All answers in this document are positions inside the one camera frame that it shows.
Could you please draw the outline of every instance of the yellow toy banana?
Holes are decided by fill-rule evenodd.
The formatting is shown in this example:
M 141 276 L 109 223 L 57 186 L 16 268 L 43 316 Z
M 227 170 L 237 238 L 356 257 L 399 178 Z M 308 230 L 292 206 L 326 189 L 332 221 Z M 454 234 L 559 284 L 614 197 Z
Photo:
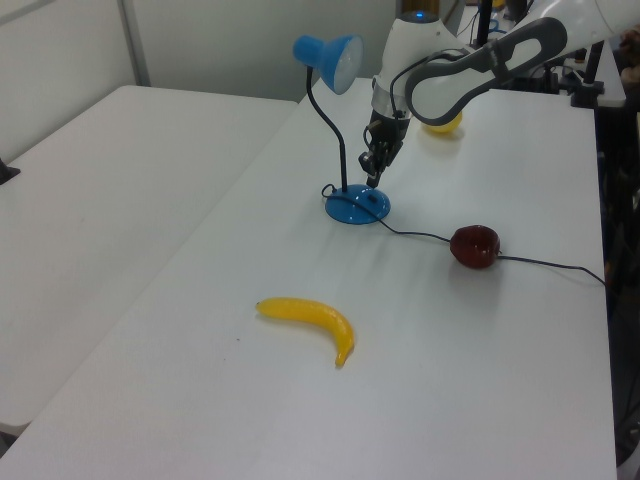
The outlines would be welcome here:
M 338 347 L 336 366 L 342 367 L 353 350 L 353 329 L 348 320 L 335 308 L 303 298 L 267 298 L 256 305 L 262 315 L 283 320 L 311 323 L 327 329 Z

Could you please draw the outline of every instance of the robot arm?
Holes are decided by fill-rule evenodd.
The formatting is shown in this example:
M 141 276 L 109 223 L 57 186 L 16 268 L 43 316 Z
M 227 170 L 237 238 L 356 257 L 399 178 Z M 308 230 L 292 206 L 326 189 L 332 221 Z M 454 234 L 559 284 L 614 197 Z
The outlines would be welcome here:
M 412 23 L 405 17 L 396 20 L 383 54 L 382 70 L 375 78 L 374 111 L 368 127 L 372 141 L 369 152 L 360 156 L 370 186 L 377 186 L 380 174 L 400 150 L 411 114 L 429 125 L 449 123 L 477 95 L 547 60 L 622 33 L 640 20 L 640 0 L 537 3 L 507 35 L 455 61 L 425 61 L 400 77 L 393 88 L 395 116 L 400 122 L 396 122 L 391 106 L 393 79 L 420 58 L 462 47 L 455 37 L 444 33 L 439 21 L 432 25 Z M 417 38 L 414 30 L 420 27 L 424 36 Z M 390 122 L 399 128 L 382 128 Z M 376 129 L 386 130 L 386 134 L 377 136 Z M 390 152 L 386 162 L 380 162 L 380 152 Z

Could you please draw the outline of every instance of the white table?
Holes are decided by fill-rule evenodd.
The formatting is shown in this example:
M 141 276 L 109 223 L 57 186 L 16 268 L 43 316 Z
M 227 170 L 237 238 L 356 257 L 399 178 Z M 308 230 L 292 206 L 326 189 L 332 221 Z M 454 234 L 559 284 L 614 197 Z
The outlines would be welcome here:
M 124 87 L 0 187 L 0 431 L 19 433 L 295 108 Z
M 478 7 L 465 7 L 462 13 L 462 20 L 460 21 L 460 27 L 458 32 L 461 32 L 471 21 L 473 16 L 478 12 Z M 500 20 L 500 28 L 501 29 L 509 29 L 512 28 L 512 22 L 503 20 L 501 17 Z M 471 26 L 465 30 L 464 33 L 459 33 L 459 38 L 463 42 L 468 42 L 469 35 L 471 35 Z M 478 19 L 476 19 L 475 29 L 473 31 L 473 39 L 478 36 Z M 500 38 L 503 36 L 501 33 L 490 33 L 489 39 Z M 589 53 L 591 51 L 591 47 L 587 46 L 587 59 L 589 58 Z M 586 61 L 584 64 L 577 65 L 572 61 L 565 61 L 565 65 L 569 67 L 586 69 Z M 604 93 L 598 96 L 598 106 L 599 107 L 613 107 L 620 108 L 624 106 L 624 103 L 627 99 L 626 94 L 624 93 L 624 89 L 622 88 L 622 81 L 620 80 L 620 75 L 618 74 L 618 68 L 616 67 L 616 61 L 613 57 L 613 51 L 611 50 L 611 44 L 607 41 L 604 42 L 604 46 L 602 47 L 602 54 L 600 55 L 600 63 L 598 64 L 598 71 L 596 72 L 596 81 L 602 82 L 604 84 Z
M 352 182 L 371 82 L 315 87 Z M 490 91 L 453 137 L 413 122 L 382 177 L 396 228 L 481 223 L 505 254 L 602 275 L 593 115 Z M 21 479 L 615 478 L 605 292 L 581 272 L 469 270 L 436 241 L 324 212 L 335 137 L 304 100 L 0 461 Z M 314 298 L 327 336 L 254 305 Z

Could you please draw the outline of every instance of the black cable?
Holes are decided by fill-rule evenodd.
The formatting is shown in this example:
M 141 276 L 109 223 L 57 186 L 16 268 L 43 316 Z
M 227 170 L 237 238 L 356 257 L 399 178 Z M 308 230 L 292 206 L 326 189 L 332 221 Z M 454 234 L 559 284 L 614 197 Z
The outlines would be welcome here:
M 424 58 L 421 58 L 420 60 L 418 60 L 417 62 L 412 63 L 407 68 L 402 70 L 398 75 L 393 77 L 393 80 L 391 80 L 391 83 L 389 84 L 389 97 L 391 98 L 391 113 L 393 114 L 393 118 L 395 120 L 394 123 L 395 123 L 395 126 L 396 126 L 396 135 L 398 135 L 398 138 L 400 137 L 400 117 L 399 117 L 398 109 L 396 108 L 396 100 L 395 100 L 395 98 L 393 98 L 393 87 L 394 87 L 394 85 L 396 84 L 396 82 L 398 81 L 398 79 L 402 75 L 404 75 L 405 73 L 409 72 L 410 70 L 413 70 L 418 65 L 421 65 L 424 62 L 428 61 L 429 58 L 430 58 L 430 56 L 429 57 L 424 57 Z
M 609 226 L 611 228 L 613 228 L 614 231 L 617 230 L 616 223 L 613 221 L 613 219 L 609 215 L 605 215 L 604 217 L 609 222 L 609 224 L 610 224 Z M 633 265 L 635 265 L 636 267 L 639 267 L 640 266 L 640 259 L 638 258 L 636 252 L 629 246 L 629 244 L 627 243 L 626 239 L 625 238 L 619 239 L 618 240 L 618 244 L 621 245 L 622 248 L 624 250 L 626 250 L 627 254 L 631 257 L 631 258 L 628 258 L 626 260 L 626 262 L 630 261 Z M 617 298 L 620 298 L 621 300 L 625 300 L 625 299 L 629 300 L 629 298 L 631 298 L 631 299 L 634 298 L 634 297 L 628 297 L 628 296 L 620 296 L 620 295 L 617 295 L 613 291 L 610 291 L 610 293 L 613 293 Z
M 533 72 L 531 72 L 531 75 L 529 75 L 529 80 L 527 80 L 527 87 L 529 88 L 530 91 L 533 92 L 533 90 L 531 89 L 531 80 L 533 80 L 533 76 L 541 69 L 544 68 L 544 65 L 538 65 L 538 67 L 536 67 Z
M 566 76 L 567 76 L 567 74 L 566 74 L 566 73 L 564 73 L 564 69 L 565 69 L 565 68 L 568 68 L 569 70 L 571 70 L 571 72 L 569 72 L 569 73 L 574 73 L 574 74 L 576 75 L 576 77 L 578 77 L 578 72 L 576 71 L 576 69 L 575 69 L 575 68 L 570 67 L 569 65 L 560 65 L 560 68 L 562 68 L 562 76 L 563 76 L 563 77 L 566 77 Z
M 631 417 L 633 417 L 634 412 L 640 408 L 640 400 L 637 401 L 630 409 L 629 409 L 629 413 L 627 415 L 625 415 L 614 427 L 614 430 L 620 430 L 620 427 L 622 427 Z
M 607 286 L 607 284 L 604 282 L 604 280 L 602 280 L 599 276 L 597 276 L 591 270 L 589 270 L 589 269 L 587 269 L 585 267 L 580 267 L 578 265 L 563 265 L 561 263 L 543 262 L 542 260 L 533 260 L 531 258 L 523 258 L 523 257 L 509 257 L 509 256 L 506 256 L 506 255 L 499 255 L 498 256 L 498 260 L 513 260 L 515 262 L 533 263 L 533 264 L 536 264 L 536 265 L 545 265 L 547 267 L 562 268 L 562 269 L 565 269 L 565 270 L 581 270 L 581 271 L 591 275 L 593 278 L 598 280 L 605 287 Z
M 425 232 L 402 232 L 399 230 L 396 230 L 395 228 L 390 227 L 389 225 L 387 225 L 383 220 L 379 219 L 378 216 L 373 213 L 371 210 L 369 210 L 367 207 L 360 205 L 359 203 L 356 203 L 355 201 L 351 200 L 350 198 L 347 197 L 332 197 L 330 195 L 326 195 L 324 192 L 327 190 L 327 188 L 331 188 L 332 192 L 336 191 L 336 187 L 329 183 L 327 185 L 324 186 L 324 188 L 322 189 L 322 196 L 324 198 L 326 198 L 327 200 L 343 200 L 345 202 L 351 203 L 352 205 L 355 205 L 356 207 L 360 208 L 361 210 L 363 210 L 365 213 L 368 213 L 369 215 L 371 215 L 373 218 L 376 219 L 376 221 L 380 224 L 382 224 L 385 228 L 387 228 L 388 230 L 392 231 L 393 233 L 397 234 L 397 235 L 416 235 L 416 236 L 421 236 L 421 237 L 430 237 L 430 238 L 435 238 L 437 240 L 441 240 L 443 242 L 451 242 L 451 240 L 449 240 L 448 238 L 444 238 L 441 237 L 440 235 L 435 235 L 433 233 L 425 233 Z
M 371 144 L 369 143 L 369 140 L 367 140 L 367 132 L 368 131 L 369 131 L 369 125 L 364 127 L 364 130 L 362 131 L 362 138 L 364 139 L 364 144 L 367 146 L 367 148 L 371 149 Z
M 480 10 L 478 10 L 478 13 L 473 16 L 473 22 L 471 24 L 471 35 L 469 35 L 469 45 L 473 43 L 473 29 L 476 27 L 476 18 L 478 18 L 479 14 Z
M 347 198 L 347 197 L 332 197 L 330 195 L 326 195 L 325 191 L 327 190 L 327 188 L 331 188 L 332 193 L 334 193 L 336 191 L 336 187 L 333 184 L 329 183 L 329 184 L 325 185 L 324 188 L 322 189 L 322 196 L 325 199 L 332 200 L 332 201 L 333 200 L 343 200 L 343 201 L 349 202 L 352 205 L 355 205 L 356 207 L 362 209 L 364 212 L 366 212 L 369 215 L 371 215 L 373 218 L 376 219 L 377 222 L 379 222 L 382 225 L 384 225 L 388 230 L 392 231 L 393 233 L 396 233 L 398 235 L 416 235 L 416 236 L 436 238 L 436 239 L 441 240 L 443 242 L 451 243 L 450 239 L 445 238 L 445 237 L 441 237 L 440 235 L 436 235 L 436 234 L 433 234 L 433 233 L 401 232 L 401 231 L 395 230 L 394 228 L 392 228 L 389 225 L 387 225 L 384 221 L 379 219 L 377 217 L 377 215 L 375 213 L 373 213 L 371 210 L 369 210 L 368 208 L 360 205 L 359 203 L 356 203 L 355 201 L 351 200 L 350 198 Z M 560 268 L 560 269 L 565 269 L 565 270 L 581 270 L 581 271 L 591 275 L 593 278 L 598 280 L 605 287 L 607 286 L 606 283 L 604 282 L 604 280 L 602 280 L 600 277 L 598 277 L 591 270 L 589 270 L 589 269 L 587 269 L 585 267 L 580 267 L 578 265 L 563 265 L 561 263 L 544 262 L 542 260 L 534 260 L 532 258 L 511 257 L 511 256 L 506 256 L 506 255 L 498 255 L 497 259 L 498 260 L 512 260 L 512 261 L 515 261 L 515 262 L 523 262 L 523 263 L 532 263 L 532 264 L 535 264 L 535 265 L 544 265 L 544 266 L 547 266 L 547 267 L 554 267 L 554 268 Z
M 524 17 L 526 17 L 529 14 L 529 10 L 531 9 L 531 5 L 533 5 L 534 1 L 535 0 L 529 0 L 529 3 L 527 4 L 527 7 L 524 9 L 524 12 L 522 12 L 522 15 L 520 15 L 520 19 L 516 22 L 516 24 L 518 24 L 522 20 L 524 20 Z
M 467 23 L 467 26 L 464 27 L 462 30 L 460 30 L 460 32 L 458 32 L 458 35 L 456 35 L 456 38 L 458 38 L 460 35 L 462 35 L 464 32 L 467 31 L 467 29 L 471 26 L 471 22 L 473 22 L 473 20 L 478 16 L 478 14 L 476 13 L 473 17 L 471 17 L 471 20 L 469 20 L 469 23 Z
M 638 376 L 640 376 L 640 368 L 638 368 L 636 370 L 636 373 L 633 375 L 633 381 L 631 382 L 631 387 L 629 388 L 629 393 L 627 395 L 627 404 L 626 407 L 624 409 L 624 417 L 626 417 L 627 415 L 629 415 L 629 412 L 631 411 L 631 400 L 633 399 L 633 392 L 636 389 L 636 383 L 638 381 Z

